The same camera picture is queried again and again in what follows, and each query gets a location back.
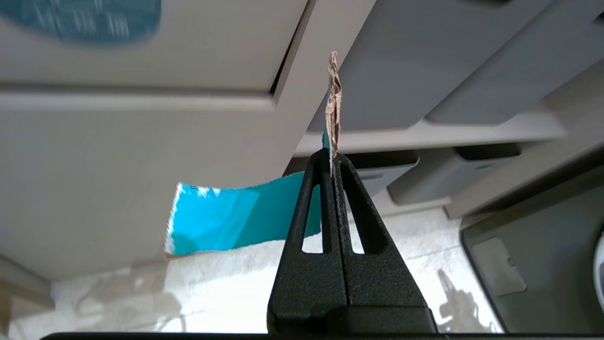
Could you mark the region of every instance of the drawer handle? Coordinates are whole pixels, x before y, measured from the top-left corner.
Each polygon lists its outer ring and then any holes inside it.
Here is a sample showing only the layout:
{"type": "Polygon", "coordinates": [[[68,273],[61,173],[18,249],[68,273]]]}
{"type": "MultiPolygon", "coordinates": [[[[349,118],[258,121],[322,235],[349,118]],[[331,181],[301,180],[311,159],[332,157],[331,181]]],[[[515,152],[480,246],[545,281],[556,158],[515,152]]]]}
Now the drawer handle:
{"type": "Polygon", "coordinates": [[[512,2],[512,0],[460,0],[462,2],[467,2],[471,5],[479,5],[481,7],[503,7],[508,3],[512,2]]]}
{"type": "Polygon", "coordinates": [[[489,169],[489,168],[493,168],[493,164],[479,165],[476,168],[474,168],[474,170],[483,170],[483,169],[489,169]]]}

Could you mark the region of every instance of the corrugated cardboard edge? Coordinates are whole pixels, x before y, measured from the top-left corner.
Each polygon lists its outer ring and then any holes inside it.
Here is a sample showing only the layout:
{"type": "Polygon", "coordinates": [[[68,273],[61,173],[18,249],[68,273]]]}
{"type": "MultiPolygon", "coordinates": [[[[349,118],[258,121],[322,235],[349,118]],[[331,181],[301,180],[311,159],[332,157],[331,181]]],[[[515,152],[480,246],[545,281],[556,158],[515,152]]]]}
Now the corrugated cardboard edge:
{"type": "Polygon", "coordinates": [[[329,57],[329,97],[325,106],[325,121],[329,138],[330,170],[333,175],[333,161],[338,153],[340,135],[340,109],[342,105],[342,84],[338,74],[338,52],[329,57]]]}

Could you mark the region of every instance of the black clamp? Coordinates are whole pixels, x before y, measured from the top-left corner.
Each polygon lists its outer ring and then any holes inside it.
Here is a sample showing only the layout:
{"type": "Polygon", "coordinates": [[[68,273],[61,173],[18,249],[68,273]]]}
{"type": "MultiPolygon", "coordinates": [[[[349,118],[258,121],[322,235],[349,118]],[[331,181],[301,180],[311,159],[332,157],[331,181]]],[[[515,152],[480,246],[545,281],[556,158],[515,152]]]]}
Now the black clamp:
{"type": "Polygon", "coordinates": [[[269,333],[437,333],[432,312],[359,175],[341,154],[335,159],[333,180],[327,149],[309,159],[267,317],[269,333]],[[316,185],[321,194],[323,253],[304,253],[304,231],[316,185]],[[364,254],[352,249],[345,197],[364,254]]]}

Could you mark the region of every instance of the white cabinet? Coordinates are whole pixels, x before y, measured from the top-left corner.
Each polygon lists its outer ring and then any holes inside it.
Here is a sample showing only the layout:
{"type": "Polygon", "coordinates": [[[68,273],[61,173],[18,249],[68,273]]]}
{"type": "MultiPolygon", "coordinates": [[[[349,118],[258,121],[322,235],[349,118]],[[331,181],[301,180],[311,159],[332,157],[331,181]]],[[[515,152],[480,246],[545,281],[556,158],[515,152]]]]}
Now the white cabinet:
{"type": "Polygon", "coordinates": [[[373,1],[161,5],[155,35],[107,46],[0,16],[0,253],[44,278],[161,261],[179,181],[281,175],[373,1]]]}
{"type": "Polygon", "coordinates": [[[268,92],[305,5],[3,1],[0,83],[268,92]]]}

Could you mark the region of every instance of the white floor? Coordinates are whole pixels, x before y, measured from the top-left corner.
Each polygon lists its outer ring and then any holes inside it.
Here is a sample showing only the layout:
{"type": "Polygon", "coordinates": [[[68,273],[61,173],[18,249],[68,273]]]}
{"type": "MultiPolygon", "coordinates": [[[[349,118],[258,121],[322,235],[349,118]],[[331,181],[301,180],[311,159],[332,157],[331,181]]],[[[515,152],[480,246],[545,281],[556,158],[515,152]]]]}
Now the white floor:
{"type": "MultiPolygon", "coordinates": [[[[459,220],[433,209],[386,217],[384,223],[441,332],[501,331],[460,246],[459,220]]],[[[318,235],[304,245],[319,247],[318,235]]],[[[282,241],[273,241],[57,282],[55,311],[12,320],[9,337],[38,340],[74,331],[266,333],[266,305],[282,248],[282,241]]]]}

